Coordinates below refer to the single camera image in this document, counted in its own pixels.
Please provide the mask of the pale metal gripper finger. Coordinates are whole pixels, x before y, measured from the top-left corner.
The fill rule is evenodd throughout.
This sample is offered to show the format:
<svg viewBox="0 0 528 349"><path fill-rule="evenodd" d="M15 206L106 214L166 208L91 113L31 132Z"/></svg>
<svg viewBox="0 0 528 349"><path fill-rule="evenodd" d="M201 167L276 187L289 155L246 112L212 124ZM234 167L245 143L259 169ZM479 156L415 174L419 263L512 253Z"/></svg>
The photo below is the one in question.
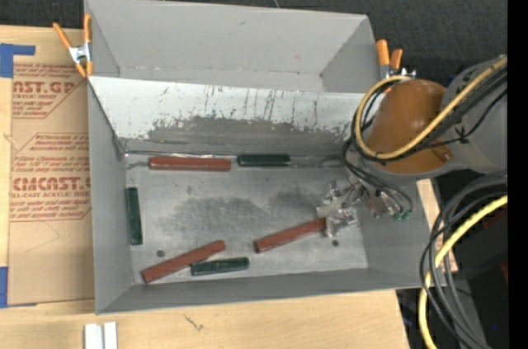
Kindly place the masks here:
<svg viewBox="0 0 528 349"><path fill-rule="evenodd" d="M343 181L330 181L325 187L323 197L316 207L317 216L330 216L337 213L342 205L348 204L351 184Z"/></svg>
<svg viewBox="0 0 528 349"><path fill-rule="evenodd" d="M333 238L338 233L357 222L356 209L339 209L325 218L324 234Z"/></svg>

